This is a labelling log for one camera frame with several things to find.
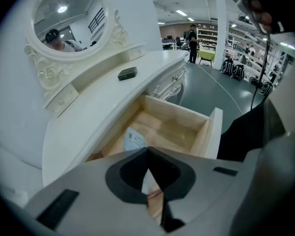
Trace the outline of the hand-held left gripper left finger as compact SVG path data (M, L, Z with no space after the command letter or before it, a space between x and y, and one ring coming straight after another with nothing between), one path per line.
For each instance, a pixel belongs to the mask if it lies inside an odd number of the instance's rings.
M64 236L162 236L163 229L148 214L145 204L125 203L108 188L109 167L128 159L136 151L126 151L83 163L36 193L25 206L38 219L64 191L78 196L55 228Z

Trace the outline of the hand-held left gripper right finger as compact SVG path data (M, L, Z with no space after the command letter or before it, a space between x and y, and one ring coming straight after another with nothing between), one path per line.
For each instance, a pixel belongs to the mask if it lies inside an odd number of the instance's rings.
M148 213L167 232L190 223L223 194L242 163L150 147Z

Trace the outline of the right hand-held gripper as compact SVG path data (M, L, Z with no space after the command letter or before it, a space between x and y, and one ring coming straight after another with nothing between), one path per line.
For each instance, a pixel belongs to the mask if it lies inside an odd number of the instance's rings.
M272 32L271 33L267 33L265 32L265 30L263 29L262 25L258 24L255 20L254 17L252 15L252 11L250 8L250 2L251 0L239 0L237 2L238 7L250 18L250 21L253 23L253 25L256 27L256 29L263 35L265 34L281 34L285 32L285 27L284 24L282 22L282 19L280 19L280 16L278 15L277 12L275 12L274 10L272 10L272 8L269 7L269 4L267 3L267 1L261 1L258 0L264 11L268 12L271 17L272 17L272 23L271 23L271 27L272 27Z

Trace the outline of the wooden drawer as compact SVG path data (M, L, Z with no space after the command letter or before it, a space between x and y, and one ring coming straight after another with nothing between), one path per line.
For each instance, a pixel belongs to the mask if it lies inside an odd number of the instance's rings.
M151 96L133 100L102 135L89 161L121 153L124 135L131 127L143 135L147 147L165 148L215 159L222 130L222 110L209 117Z

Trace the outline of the light blue packet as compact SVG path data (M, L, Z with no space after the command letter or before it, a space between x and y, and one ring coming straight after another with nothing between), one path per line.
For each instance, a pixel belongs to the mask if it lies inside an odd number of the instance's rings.
M131 127L127 128L124 135L123 149L130 151L147 147L146 141L140 133Z

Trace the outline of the small black square box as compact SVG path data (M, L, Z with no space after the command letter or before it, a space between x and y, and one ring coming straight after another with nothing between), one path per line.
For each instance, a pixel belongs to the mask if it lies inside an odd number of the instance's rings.
M134 66L134 67L122 70L118 74L118 80L124 81L124 80L128 80L128 79L132 79L132 78L136 77L136 75L137 75L137 67Z

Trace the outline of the white ornate dressing table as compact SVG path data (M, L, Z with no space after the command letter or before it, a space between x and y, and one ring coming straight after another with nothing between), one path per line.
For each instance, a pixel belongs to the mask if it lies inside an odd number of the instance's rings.
M42 153L44 186L86 161L102 135L148 85L172 66L184 64L186 51L146 51L128 61L126 51L89 69L71 85L79 96L46 129ZM118 74L137 67L136 77L118 80Z

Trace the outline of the white drawer front with knob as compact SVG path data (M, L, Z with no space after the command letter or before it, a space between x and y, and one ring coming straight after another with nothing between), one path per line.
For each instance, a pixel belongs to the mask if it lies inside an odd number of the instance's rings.
M146 54L145 45L137 45L126 51L126 58L128 61L138 59Z
M78 96L76 89L68 84L47 104L45 109L58 117Z

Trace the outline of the ornate white drawer front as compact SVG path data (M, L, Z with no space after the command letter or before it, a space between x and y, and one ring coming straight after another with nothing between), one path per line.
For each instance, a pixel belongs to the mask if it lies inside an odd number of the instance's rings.
M168 100L183 90L184 74L184 64L170 67L148 85L145 94L161 100Z

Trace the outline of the person's right hand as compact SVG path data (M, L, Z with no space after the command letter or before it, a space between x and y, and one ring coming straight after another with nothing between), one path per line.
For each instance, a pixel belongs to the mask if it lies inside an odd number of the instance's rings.
M258 24L262 25L265 32L271 33L272 32L272 27L271 27L272 17L268 12L264 11L261 3L258 0L251 0L250 8L251 8L254 20Z

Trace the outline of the white shelving rack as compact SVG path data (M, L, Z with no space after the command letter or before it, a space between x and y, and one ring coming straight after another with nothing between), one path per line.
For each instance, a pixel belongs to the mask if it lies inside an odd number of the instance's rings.
M284 33L270 35L260 34L252 25L240 21L231 21L228 25L227 45L224 49L226 58L232 59L234 65L242 64L245 80L258 78L264 60L266 60L263 82L278 85L295 60L295 35Z

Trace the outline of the green cloth table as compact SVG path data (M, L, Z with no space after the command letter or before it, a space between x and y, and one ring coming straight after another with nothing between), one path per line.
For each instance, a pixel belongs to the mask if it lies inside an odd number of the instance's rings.
M205 49L200 49L197 54L197 58L199 58L199 64L201 61L208 61L210 63L210 66L212 66L212 63L214 62L215 59L215 52L210 51L210 50L205 50Z

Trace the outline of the white oval framed mirror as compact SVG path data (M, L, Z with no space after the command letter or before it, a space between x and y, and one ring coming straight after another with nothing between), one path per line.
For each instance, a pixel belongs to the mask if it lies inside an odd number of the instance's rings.
M47 101L133 46L110 0L31 0L26 38Z

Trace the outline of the wooden wall shelves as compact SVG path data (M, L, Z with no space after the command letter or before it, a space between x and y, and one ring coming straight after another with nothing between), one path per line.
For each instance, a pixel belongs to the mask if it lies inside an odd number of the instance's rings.
M218 31L214 25L198 25L197 37L203 49L216 51Z

